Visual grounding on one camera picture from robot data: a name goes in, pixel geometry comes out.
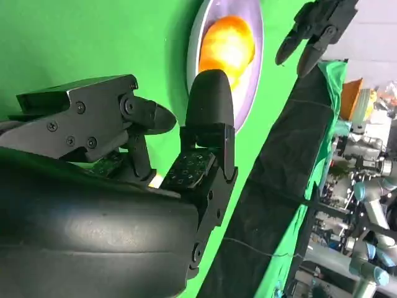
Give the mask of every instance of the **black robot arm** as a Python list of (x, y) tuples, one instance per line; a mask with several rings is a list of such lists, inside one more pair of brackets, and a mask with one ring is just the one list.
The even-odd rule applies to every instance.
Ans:
[(325, 53), (329, 44), (339, 41), (357, 13), (358, 0), (316, 0), (308, 2), (295, 17), (295, 25), (281, 44), (275, 62), (282, 64), (307, 39), (297, 73), (306, 76)]
[(142, 144), (175, 118), (135, 89), (119, 76), (27, 94), (0, 126), (2, 296), (174, 297), (197, 274), (238, 173), (227, 77), (197, 76), (160, 189)]

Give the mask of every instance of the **round plate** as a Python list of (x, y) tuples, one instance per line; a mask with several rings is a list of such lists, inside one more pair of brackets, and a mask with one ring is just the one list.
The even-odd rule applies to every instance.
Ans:
[(239, 16), (250, 26), (255, 41), (255, 56), (232, 93), (234, 127), (236, 133), (244, 125), (256, 95), (261, 75), (264, 30), (259, 0), (204, 0), (194, 20), (187, 52), (187, 87), (190, 92), (194, 78), (199, 73), (202, 40), (208, 29), (218, 19)]

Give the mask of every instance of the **black cover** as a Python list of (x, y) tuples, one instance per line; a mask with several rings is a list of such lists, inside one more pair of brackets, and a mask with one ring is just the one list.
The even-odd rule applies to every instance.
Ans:
[[(270, 194), (271, 187), (304, 195), (333, 117), (330, 105), (327, 82), (318, 67), (297, 80), (255, 161), (199, 297), (254, 296), (270, 258), (231, 239), (274, 253), (298, 206)], [(298, 252), (305, 254), (306, 247), (307, 243)]]
[(172, 297), (198, 213), (175, 192), (0, 147), (0, 297)]
[(222, 70), (207, 70), (194, 79), (189, 94), (186, 126), (216, 123), (234, 126), (233, 101), (226, 74)]

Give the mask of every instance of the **green cloth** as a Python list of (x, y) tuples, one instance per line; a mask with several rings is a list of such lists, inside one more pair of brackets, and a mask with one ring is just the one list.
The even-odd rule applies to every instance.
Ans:
[[(315, 166), (305, 192), (306, 199), (310, 199), (314, 183), (319, 184), (323, 175), (323, 168), (331, 151), (331, 140), (334, 134), (334, 128), (339, 117), (341, 109), (342, 85), (346, 75), (346, 63), (339, 61), (319, 63), (319, 68), (327, 80), (331, 107), (334, 111), (334, 117), (330, 120), (328, 131), (321, 142), (319, 152), (316, 158)], [(284, 288), (285, 282), (290, 270), (293, 254), (297, 245), (299, 229), (302, 225), (307, 207), (301, 205), (291, 224), (287, 228), (279, 246), (274, 252), (275, 255), (266, 269), (265, 276), (260, 283), (255, 298), (271, 298), (274, 296), (277, 288)]]
[[(265, 23), (261, 81), (254, 106), (236, 137), (239, 178), (221, 227), (211, 234), (200, 272), (182, 297), (195, 297), (221, 243), (238, 197), (297, 78), (300, 49), (283, 66), (277, 49), (306, 0), (260, 0)], [(12, 0), (0, 9), (0, 117), (19, 111), (15, 95), (79, 79), (131, 73), (137, 95), (185, 119), (186, 53), (202, 0)], [(179, 124), (149, 136), (151, 164), (165, 175), (179, 153)]]

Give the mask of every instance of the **white wall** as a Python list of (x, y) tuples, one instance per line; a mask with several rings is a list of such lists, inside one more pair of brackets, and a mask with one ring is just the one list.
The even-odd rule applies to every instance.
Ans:
[(397, 80), (397, 0), (360, 0), (359, 10), (323, 58), (349, 59), (346, 81), (364, 78), (364, 88)]

